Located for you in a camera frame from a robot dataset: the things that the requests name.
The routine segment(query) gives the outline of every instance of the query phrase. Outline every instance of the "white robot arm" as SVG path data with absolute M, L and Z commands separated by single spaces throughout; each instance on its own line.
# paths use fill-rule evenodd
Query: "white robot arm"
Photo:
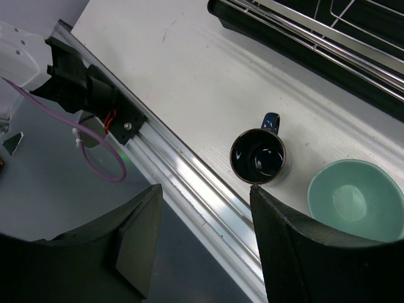
M 0 21 L 0 78 L 33 91 L 51 78 L 52 50 L 40 35 Z

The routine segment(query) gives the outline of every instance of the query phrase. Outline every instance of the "bowl rim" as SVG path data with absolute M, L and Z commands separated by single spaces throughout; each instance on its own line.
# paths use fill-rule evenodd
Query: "bowl rim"
M 312 218 L 315 219 L 313 212 L 311 210 L 311 204 L 310 204 L 310 200 L 309 200 L 309 195 L 310 195 L 310 190 L 311 187 L 314 183 L 314 181 L 319 177 L 319 175 L 321 175 L 322 172 L 324 172 L 326 169 L 334 166 L 334 165 L 338 165 L 340 163 L 343 162 L 355 162 L 355 163 L 361 163 L 361 164 L 366 164 L 368 166 L 373 167 L 374 169 L 378 170 L 379 172 L 381 172 L 387 179 L 389 179 L 392 183 L 393 188 L 396 190 L 396 192 L 398 193 L 398 195 L 401 197 L 401 202 L 403 203 L 403 208 L 404 208 L 404 194 L 403 191 L 401 190 L 401 188 L 397 185 L 396 181 L 387 173 L 385 172 L 382 168 L 378 167 L 376 164 L 369 162 L 369 161 L 365 161 L 365 160 L 359 160 L 359 159 L 341 159 L 341 160 L 337 160 L 334 161 L 326 166 L 324 166 L 322 169 L 320 169 L 318 172 L 316 172 L 316 174 L 314 175 L 314 177 L 310 180 L 310 184 L 309 187 L 307 188 L 307 208 L 309 209 L 309 214 Z

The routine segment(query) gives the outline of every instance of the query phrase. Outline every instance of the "screw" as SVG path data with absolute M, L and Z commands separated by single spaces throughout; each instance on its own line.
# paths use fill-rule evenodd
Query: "screw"
M 132 124 L 127 122 L 124 124 L 124 129 L 126 129 L 127 131 L 129 131 L 132 128 Z

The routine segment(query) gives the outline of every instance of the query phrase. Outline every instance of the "mug handle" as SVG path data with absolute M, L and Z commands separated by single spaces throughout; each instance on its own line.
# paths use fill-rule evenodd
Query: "mug handle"
M 276 112 L 269 112 L 265 115 L 261 129 L 266 129 L 271 133 L 278 134 L 280 116 Z

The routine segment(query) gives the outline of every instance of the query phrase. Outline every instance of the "mug rim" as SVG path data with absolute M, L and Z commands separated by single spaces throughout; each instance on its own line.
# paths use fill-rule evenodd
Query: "mug rim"
M 232 154 L 233 154 L 233 149 L 234 149 L 234 147 L 235 147 L 235 144 L 237 143 L 237 141 L 238 141 L 241 137 L 243 137 L 246 133 L 248 133 L 248 132 L 250 132 L 250 131 L 264 131 L 264 132 L 266 132 L 266 133 L 269 133 L 269 134 L 271 134 L 272 136 L 274 136 L 274 137 L 278 140 L 278 142 L 281 144 L 281 146 L 282 146 L 282 150 L 283 150 L 283 154 L 284 154 L 282 166 L 280 167 L 280 170 L 276 173 L 276 175 L 275 175 L 271 180 L 269 180 L 269 181 L 251 182 L 251 181 L 245 180 L 245 179 L 242 178 L 242 177 L 236 172 L 236 170 L 234 169 L 233 161 L 232 161 Z M 230 166 L 232 167 L 232 170 L 233 170 L 234 174 L 235 174 L 238 178 L 240 178 L 241 180 L 243 180 L 244 182 L 246 182 L 246 183 L 248 183 L 248 184 L 257 184 L 257 185 L 262 185 L 262 184 L 270 183 L 270 182 L 272 182 L 273 180 L 275 180 L 275 178 L 278 177 L 278 175 L 280 175 L 281 172 L 285 169 L 287 157 L 288 157 L 288 156 L 287 156 L 287 151 L 286 151 L 285 145 L 283 144 L 282 139 L 279 138 L 279 136 L 278 136 L 277 134 L 271 132 L 271 131 L 268 130 L 268 129 L 263 129 L 263 128 L 252 128 L 252 129 L 248 129 L 247 131 L 244 131 L 242 134 L 240 134 L 240 135 L 234 140 L 233 145 L 232 145 L 232 147 L 231 147 L 231 149 L 230 149 L 230 153 L 229 153 Z

